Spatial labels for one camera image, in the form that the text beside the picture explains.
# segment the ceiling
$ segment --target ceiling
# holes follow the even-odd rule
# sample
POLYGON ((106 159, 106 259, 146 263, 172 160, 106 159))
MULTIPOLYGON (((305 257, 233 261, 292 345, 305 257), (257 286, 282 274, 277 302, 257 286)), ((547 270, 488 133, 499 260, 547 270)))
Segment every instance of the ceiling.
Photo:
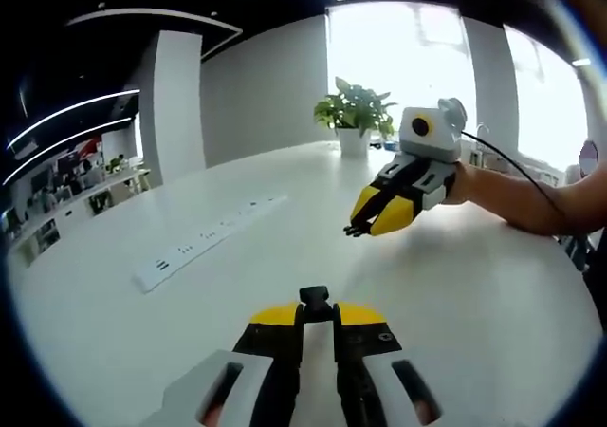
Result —
MULTIPOLYGON (((470 17, 508 24, 528 32, 562 56, 570 56, 542 0, 426 0, 460 8, 470 17)), ((100 9, 174 9, 211 17, 243 30, 242 42, 268 29, 322 14, 335 0, 19 0, 3 3, 5 47, 0 80, 0 141, 71 104, 120 92, 138 66, 143 50, 160 29, 199 32, 203 52, 230 32, 199 23, 157 16, 115 16, 66 27, 74 17, 100 9)), ((106 100, 70 111, 32 132, 39 150, 112 119, 132 117, 138 98, 106 100)), ((1 176, 21 161, 2 150, 1 176)))

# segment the potted plant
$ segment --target potted plant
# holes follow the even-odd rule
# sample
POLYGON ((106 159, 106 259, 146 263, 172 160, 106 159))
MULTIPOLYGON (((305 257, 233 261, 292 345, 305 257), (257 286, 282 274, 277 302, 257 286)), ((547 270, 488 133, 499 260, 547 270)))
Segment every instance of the potted plant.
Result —
POLYGON ((335 129, 343 156, 366 157, 373 130, 385 139, 394 133, 392 116, 386 110, 395 102, 383 103, 390 92, 377 95, 370 88, 350 85, 342 78, 335 78, 335 85, 339 93, 326 95, 316 105, 314 120, 335 129))

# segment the white desk surface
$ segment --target white desk surface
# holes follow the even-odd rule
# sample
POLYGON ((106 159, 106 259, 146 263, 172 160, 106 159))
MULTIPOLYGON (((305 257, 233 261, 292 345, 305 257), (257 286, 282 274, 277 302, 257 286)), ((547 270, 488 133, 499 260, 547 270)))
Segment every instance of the white desk surface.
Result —
MULTIPOLYGON (((361 187, 391 159, 342 160, 323 142, 214 167, 110 209, 13 273, 26 335, 67 405, 86 425, 137 423, 170 382, 232 349, 256 311, 327 285, 332 301, 375 306, 405 350, 450 375, 447 389, 477 420, 467 427, 544 423, 601 337, 581 277, 553 239, 469 204, 346 237, 361 187), (132 284, 136 263, 188 230, 280 194, 288 201, 152 293, 132 284)), ((307 325, 304 342, 291 425, 345 425, 331 325, 307 325)))
POLYGON ((43 215, 35 216, 28 222, 26 228, 21 232, 21 235, 10 244, 11 249, 17 249, 21 246, 26 240, 28 240, 33 234, 35 234, 45 223, 52 220, 57 216, 57 214, 61 213, 65 208, 71 206, 76 201, 81 201, 87 199, 88 197, 97 195, 103 190, 107 190, 108 188, 117 185, 119 183, 130 180, 131 178, 142 176, 144 174, 149 173, 150 170, 125 170, 120 171, 117 174, 113 174, 111 176, 107 176, 105 181, 100 183, 99 185, 95 185, 94 187, 83 190, 78 195, 72 196, 67 201, 63 201, 57 205, 57 208, 49 213, 45 213, 43 215))

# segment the power strip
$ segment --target power strip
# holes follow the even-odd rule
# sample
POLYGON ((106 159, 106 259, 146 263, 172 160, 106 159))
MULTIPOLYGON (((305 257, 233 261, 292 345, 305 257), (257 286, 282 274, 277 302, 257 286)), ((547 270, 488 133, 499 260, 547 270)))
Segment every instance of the power strip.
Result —
POLYGON ((250 201, 218 223, 190 235, 182 241, 181 245, 168 249, 164 257, 148 260, 139 265, 134 276, 136 285, 143 293, 151 292, 195 258, 218 245, 231 234, 243 230, 256 219, 268 214, 284 200, 286 196, 250 201))

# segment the black cable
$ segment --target black cable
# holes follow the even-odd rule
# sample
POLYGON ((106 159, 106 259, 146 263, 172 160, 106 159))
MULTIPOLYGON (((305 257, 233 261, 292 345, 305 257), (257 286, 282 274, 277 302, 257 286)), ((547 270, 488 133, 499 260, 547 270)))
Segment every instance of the black cable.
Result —
POLYGON ((466 131, 462 131, 462 135, 468 136, 471 139, 477 140, 482 144, 485 144, 489 149, 491 149, 493 152, 495 152, 496 154, 500 155, 501 157, 503 157, 508 163, 510 163, 512 166, 514 166, 514 168, 516 168, 517 171, 519 171, 527 180, 529 180, 533 186, 535 188, 538 189, 538 191, 542 194, 543 197, 545 197, 545 199, 548 201, 548 203, 554 208, 555 211, 557 211, 559 214, 562 215, 565 223, 567 224, 568 227, 571 226, 571 223, 569 222, 568 218, 567 218, 567 214, 563 211, 563 209, 561 209, 556 202, 554 202, 554 199, 552 199, 550 197, 550 195, 540 186, 540 184, 538 182, 536 182, 533 178, 531 178, 531 176, 526 173, 524 171, 524 169, 519 165, 519 163, 517 163, 516 161, 514 161, 512 158, 510 158, 508 155, 506 155, 504 152, 502 152, 500 149, 498 149, 497 147, 495 147, 494 145, 489 144, 488 142, 486 142, 485 140, 478 138, 477 136, 471 135, 470 133, 466 132, 466 131))

